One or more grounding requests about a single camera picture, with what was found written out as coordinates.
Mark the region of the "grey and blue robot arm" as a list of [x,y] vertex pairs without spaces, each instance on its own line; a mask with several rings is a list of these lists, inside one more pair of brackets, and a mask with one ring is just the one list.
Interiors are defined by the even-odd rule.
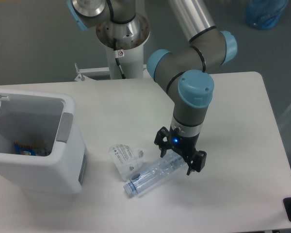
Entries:
[[157,50],[145,62],[143,46],[148,40],[147,19],[136,12],[133,0],[69,0],[67,6],[82,30],[95,27],[105,47],[111,79],[140,78],[147,70],[174,102],[170,128],[161,128],[154,143],[164,156],[179,154],[188,171],[201,171],[206,153],[196,150],[214,81],[208,71],[237,53],[235,37],[219,31],[201,0],[171,0],[169,4],[189,41],[180,54]]

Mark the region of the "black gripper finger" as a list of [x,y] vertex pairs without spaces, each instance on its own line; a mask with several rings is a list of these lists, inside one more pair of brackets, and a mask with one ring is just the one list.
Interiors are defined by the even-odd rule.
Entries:
[[184,155],[184,161],[188,165],[187,175],[192,172],[200,172],[206,163],[207,153],[202,150],[193,150],[192,152]]
[[167,138],[169,131],[166,127],[162,127],[156,134],[154,144],[157,145],[161,151],[161,156],[165,156],[166,152],[170,149],[170,143],[164,141],[164,138]]

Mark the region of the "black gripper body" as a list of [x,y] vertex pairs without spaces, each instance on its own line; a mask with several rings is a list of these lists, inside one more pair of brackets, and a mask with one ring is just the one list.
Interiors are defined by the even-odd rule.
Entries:
[[170,127],[169,135],[167,137],[171,149],[177,154],[181,155],[185,162],[190,163],[196,151],[196,143],[199,134],[192,137],[184,137]]

